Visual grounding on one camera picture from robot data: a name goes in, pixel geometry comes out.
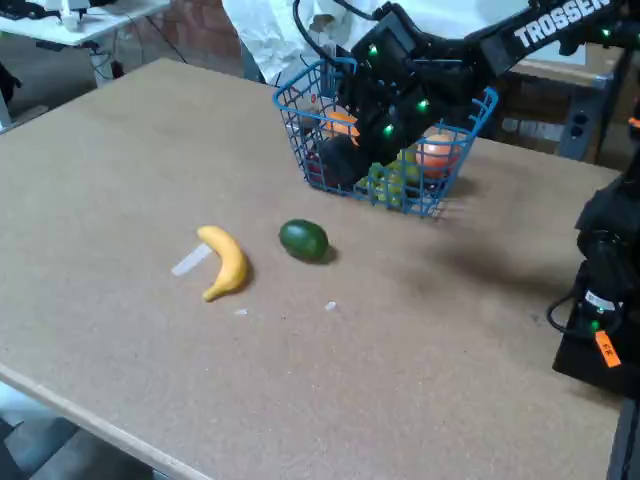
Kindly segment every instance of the electronic device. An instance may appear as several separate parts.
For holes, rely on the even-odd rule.
[[[431,125],[457,123],[486,86],[554,41],[563,55],[587,41],[640,47],[640,0],[531,0],[522,12],[455,40],[420,31],[397,4],[367,14],[334,1],[376,22],[351,50],[355,71],[309,37],[297,13],[300,0],[293,2],[293,15],[316,53],[341,71],[338,103],[357,118],[356,142],[338,135],[318,145],[324,171],[344,189],[366,176],[372,163],[395,160]],[[637,113],[632,130],[640,132]],[[554,369],[638,399],[640,153],[626,173],[596,192],[576,228],[585,260],[573,287],[547,312],[563,334]],[[554,317],[565,302],[572,302],[566,325]]]
[[[115,1],[117,0],[0,0],[0,17],[9,20],[58,17],[68,30],[76,31],[88,8],[101,7]]]

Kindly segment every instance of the small white scrap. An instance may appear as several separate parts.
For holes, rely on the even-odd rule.
[[[176,277],[184,275],[189,270],[198,265],[202,260],[207,258],[213,250],[209,247],[209,245],[205,243],[201,243],[198,247],[196,247],[193,252],[184,257],[184,259],[175,267],[171,269],[171,273],[173,273]]]

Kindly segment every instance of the banana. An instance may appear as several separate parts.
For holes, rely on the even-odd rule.
[[[222,260],[222,268],[215,283],[202,294],[207,302],[240,288],[249,272],[249,262],[238,242],[219,227],[198,229],[198,237],[214,250]]]

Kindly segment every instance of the black cable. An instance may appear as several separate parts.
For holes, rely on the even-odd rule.
[[[638,422],[640,402],[633,402],[633,413],[631,414],[631,422],[629,423],[629,437],[627,438],[627,448],[624,451],[624,461],[622,463],[622,472],[620,480],[631,480],[629,472],[631,471],[631,461],[634,459],[635,444],[637,440]]]
[[[92,54],[90,54],[90,56],[91,56],[91,57],[100,57],[100,56],[102,56],[102,55],[104,55],[104,54],[103,54],[103,53],[98,53],[96,50],[94,50],[94,51],[93,51],[93,53],[92,53]],[[111,52],[108,52],[108,54],[107,54],[107,58],[106,58],[106,60],[105,60],[104,62],[102,62],[102,63],[101,63],[101,64],[99,64],[99,65],[95,65],[95,66],[94,66],[94,65],[92,65],[92,67],[93,67],[93,71],[94,71],[95,73],[97,73],[98,75],[100,75],[104,80],[114,80],[113,76],[111,76],[111,77],[106,77],[106,76],[104,75],[104,73],[102,73],[102,72],[99,70],[100,68],[104,67],[107,63],[109,63],[112,59],[113,59],[113,54],[112,54]]]
[[[568,302],[572,298],[574,299],[577,298],[576,292],[574,289],[571,289],[571,291],[567,295],[562,297],[560,300],[557,300],[553,302],[551,305],[549,305],[549,308],[547,309],[547,321],[553,328],[555,328],[556,330],[558,330],[559,332],[565,335],[579,337],[579,338],[591,338],[591,335],[587,335],[586,333],[581,332],[579,330],[569,330],[566,326],[560,325],[553,318],[553,312],[556,310],[556,308],[558,308],[563,303]],[[613,302],[613,308],[614,308],[614,315],[615,315],[614,321],[609,328],[605,329],[605,332],[607,332],[607,334],[612,334],[616,332],[620,328],[620,325],[622,325],[622,311],[620,310],[620,303],[617,300]]]
[[[333,3],[337,3],[342,8],[344,8],[346,10],[349,10],[351,13],[355,13],[360,18],[364,18],[365,20],[370,20],[372,22],[376,21],[376,19],[374,18],[373,15],[363,12],[362,10],[360,10],[360,9],[354,7],[353,5],[347,3],[345,0],[333,0]]]
[[[573,288],[569,291],[569,293],[567,293],[560,300],[556,300],[551,305],[549,305],[549,308],[547,308],[547,322],[549,322],[549,324],[553,328],[555,328],[556,330],[558,330],[559,332],[561,332],[561,333],[563,333],[565,335],[571,335],[571,336],[577,336],[577,337],[584,338],[585,335],[583,333],[578,332],[577,330],[569,330],[566,326],[560,325],[553,318],[553,312],[556,310],[556,308],[558,308],[560,305],[564,304],[565,302],[568,302],[572,298],[576,298],[576,292],[574,291]]]
[[[133,17],[131,17],[125,10],[122,9],[118,9],[118,13],[124,15],[125,17],[127,17],[129,19],[129,22],[131,24],[131,26],[133,27],[133,29],[136,31],[136,37],[138,38],[138,45],[140,46],[140,66],[144,65],[146,62],[146,54],[144,51],[144,42],[142,41],[142,35],[140,35],[140,29],[138,28],[138,24],[136,23],[135,19]],[[92,12],[87,12],[85,15],[91,15],[91,16],[95,16],[95,17],[101,17],[101,16],[109,16],[109,13],[92,13]],[[115,34],[114,37],[114,51],[115,51],[115,45],[116,45],[116,38],[117,38],[117,32]]]
[[[162,30],[160,30],[160,28],[158,28],[158,26],[155,23],[153,23],[153,20],[151,20],[151,18],[147,17],[147,22],[149,22],[151,24],[151,26],[156,30],[156,32],[158,32],[158,35],[160,35],[162,37],[162,39],[167,43],[167,45],[169,45],[171,47],[171,49],[174,52],[176,52],[176,54],[182,59],[182,61],[184,63],[186,63],[187,65],[189,65],[189,62],[187,62],[187,59],[184,58],[184,56],[180,53],[180,50],[178,50],[176,48],[176,46],[169,41],[169,39],[165,36],[165,34],[162,33]]]
[[[293,0],[293,21],[296,23],[296,26],[298,27],[298,30],[300,31],[300,35],[302,35],[302,38],[305,39],[305,41],[309,44],[311,48],[313,48],[313,50],[320,56],[320,58],[323,58],[324,60],[326,60],[327,63],[333,66],[336,70],[340,70],[346,73],[345,71],[346,69],[344,68],[344,66],[341,63],[337,62],[327,52],[325,52],[324,49],[320,47],[320,45],[318,45],[316,42],[314,42],[311,36],[307,33],[306,28],[304,28],[304,25],[302,25],[302,22],[300,21],[300,14],[298,13],[299,5],[300,5],[300,0]]]

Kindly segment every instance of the blue wire basket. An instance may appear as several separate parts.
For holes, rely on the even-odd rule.
[[[352,59],[336,60],[354,70],[357,68]],[[411,148],[402,150],[392,163],[384,167],[374,163],[369,174],[347,190],[325,175],[317,154],[319,142],[343,134],[356,143],[359,134],[353,125],[355,119],[337,104],[337,85],[342,75],[321,60],[273,96],[305,180],[312,187],[368,200],[372,205],[384,205],[421,217],[433,215],[455,181],[478,132],[493,112],[498,102],[497,93],[485,89],[480,98],[469,105],[469,116],[463,125],[437,123]],[[419,107],[428,108],[428,103],[425,101]]]

